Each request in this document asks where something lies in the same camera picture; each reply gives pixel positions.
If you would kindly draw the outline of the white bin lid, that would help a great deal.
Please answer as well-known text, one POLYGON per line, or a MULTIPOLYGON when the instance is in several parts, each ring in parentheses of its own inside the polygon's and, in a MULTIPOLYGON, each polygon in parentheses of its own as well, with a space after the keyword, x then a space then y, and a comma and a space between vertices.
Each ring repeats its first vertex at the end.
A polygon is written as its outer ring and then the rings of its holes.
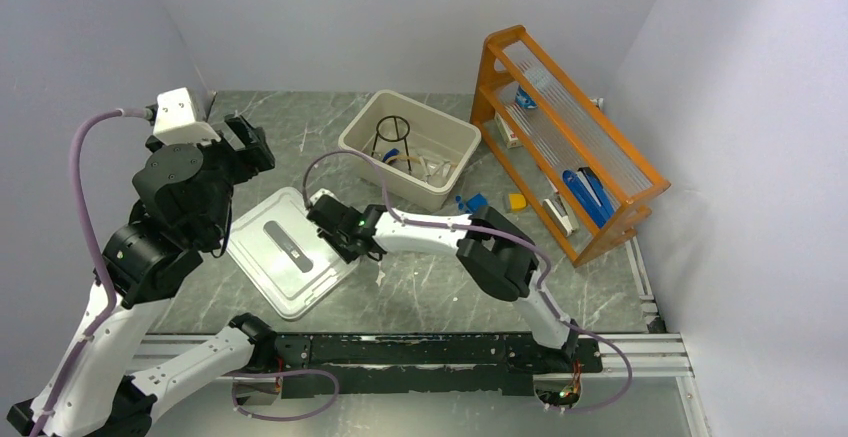
POLYGON ((302 318, 359 265, 319 237, 294 187, 277 190, 236 219, 227 254, 287 321, 302 318))

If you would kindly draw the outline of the yellow rubber tube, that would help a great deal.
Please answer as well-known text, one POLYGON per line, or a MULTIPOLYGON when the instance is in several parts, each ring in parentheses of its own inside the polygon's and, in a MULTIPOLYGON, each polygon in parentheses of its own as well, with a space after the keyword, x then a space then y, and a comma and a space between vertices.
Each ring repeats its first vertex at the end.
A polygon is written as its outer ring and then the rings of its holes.
POLYGON ((416 164, 418 164, 422 167, 425 167, 427 165, 427 160, 426 160, 425 157, 420 156, 420 155, 409 155, 409 154, 406 154, 406 153, 402 153, 401 151, 400 151, 399 156, 396 159, 393 159, 392 161, 385 163, 385 164, 386 165, 394 165, 394 164, 398 164, 398 163, 402 163, 402 162, 405 162, 409 166, 411 166, 413 163, 416 163, 416 164))

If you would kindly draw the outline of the black metal tripod stand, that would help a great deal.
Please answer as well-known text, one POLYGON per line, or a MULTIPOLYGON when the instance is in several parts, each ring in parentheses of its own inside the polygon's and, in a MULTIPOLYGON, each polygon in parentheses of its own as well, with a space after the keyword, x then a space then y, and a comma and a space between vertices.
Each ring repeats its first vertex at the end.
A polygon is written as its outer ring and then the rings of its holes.
MULTIPOLYGON (((392 148, 397 148, 402 153, 410 155, 410 147, 408 143, 410 131, 410 123, 404 117, 399 115, 388 115, 382 117, 375 125, 374 136, 371 141, 370 155, 374 159, 380 161, 383 154, 392 148)), ((409 166, 405 162, 398 164, 401 166, 406 165, 407 172, 412 173, 412 165, 409 166)))

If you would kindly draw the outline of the beige plastic bin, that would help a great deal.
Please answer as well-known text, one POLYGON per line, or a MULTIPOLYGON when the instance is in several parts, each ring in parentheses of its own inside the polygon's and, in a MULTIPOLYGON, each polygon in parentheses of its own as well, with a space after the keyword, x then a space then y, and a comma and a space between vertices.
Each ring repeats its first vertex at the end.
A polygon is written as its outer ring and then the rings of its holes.
POLYGON ((375 185, 384 179, 388 191, 394 196, 436 212, 446 203, 480 141, 481 132, 474 125, 400 93, 381 90, 368 100, 341 132, 337 143, 341 149, 360 151, 368 156, 366 162, 356 159, 353 164, 361 178, 375 185), (410 155, 458 164, 445 186, 433 187, 422 181, 422 168, 416 163, 412 164, 412 173, 408 173, 406 165, 386 165, 370 155, 375 125, 388 115, 399 115, 410 123, 410 155))

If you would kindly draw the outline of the metal crucible tongs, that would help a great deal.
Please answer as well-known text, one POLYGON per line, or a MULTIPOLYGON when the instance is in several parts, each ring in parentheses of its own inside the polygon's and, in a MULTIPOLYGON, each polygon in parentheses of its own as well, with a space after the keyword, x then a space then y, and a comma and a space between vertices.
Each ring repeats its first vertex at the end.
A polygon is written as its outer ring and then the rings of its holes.
POLYGON ((433 187, 443 187, 448 183, 458 164, 456 162, 420 156, 422 168, 421 180, 433 187))

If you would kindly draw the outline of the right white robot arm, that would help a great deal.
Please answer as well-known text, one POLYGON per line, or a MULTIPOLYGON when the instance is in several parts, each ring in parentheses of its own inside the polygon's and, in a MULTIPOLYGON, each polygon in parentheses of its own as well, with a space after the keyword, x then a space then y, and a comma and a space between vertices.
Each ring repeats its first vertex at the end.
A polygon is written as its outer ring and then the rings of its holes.
POLYGON ((486 205, 472 214, 432 216, 369 205, 363 211, 323 195, 307 207, 317 234, 347 263, 390 253, 451 256, 482 292, 513 305, 539 345, 542 363, 562 371, 578 356, 575 322, 544 283, 550 269, 520 229, 486 205))

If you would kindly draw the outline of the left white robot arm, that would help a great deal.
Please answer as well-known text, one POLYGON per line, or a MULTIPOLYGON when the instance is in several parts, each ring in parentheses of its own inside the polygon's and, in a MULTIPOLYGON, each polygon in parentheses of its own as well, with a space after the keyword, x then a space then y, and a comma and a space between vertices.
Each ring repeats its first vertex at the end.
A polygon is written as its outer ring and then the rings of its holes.
POLYGON ((147 141, 150 157, 134 176, 138 201, 105 246, 95 240, 89 303, 62 362, 35 398, 7 415, 23 436, 143 436, 168 410, 230 373, 280 367, 277 337, 260 318, 234 317, 209 341, 145 371, 128 366, 148 329, 205 255, 224 253, 234 189, 271 170, 263 129, 230 115, 234 148, 210 141, 147 141))

